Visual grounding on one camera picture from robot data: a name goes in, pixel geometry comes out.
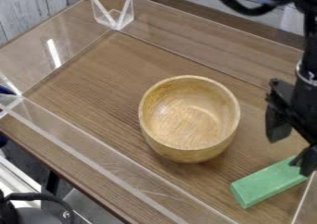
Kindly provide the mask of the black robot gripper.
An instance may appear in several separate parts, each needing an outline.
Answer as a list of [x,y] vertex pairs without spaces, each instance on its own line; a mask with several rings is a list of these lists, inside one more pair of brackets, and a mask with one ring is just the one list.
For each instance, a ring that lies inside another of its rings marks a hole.
[[[285,139],[296,130],[309,144],[317,143],[317,74],[296,66],[296,84],[270,79],[266,94],[265,132],[270,143]],[[317,169],[317,145],[312,145],[289,163],[309,176]]]

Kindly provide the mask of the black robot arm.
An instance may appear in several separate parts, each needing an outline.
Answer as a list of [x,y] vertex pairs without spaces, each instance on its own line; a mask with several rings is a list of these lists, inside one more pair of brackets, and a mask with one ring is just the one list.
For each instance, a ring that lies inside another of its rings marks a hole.
[[304,54],[296,65],[296,83],[270,80],[266,94],[266,137],[270,142],[286,138],[297,131],[309,146],[292,159],[290,165],[300,174],[317,171],[317,0],[258,0],[258,6],[248,7],[238,0],[219,0],[240,14],[258,17],[282,9],[281,27],[298,31],[305,37]]

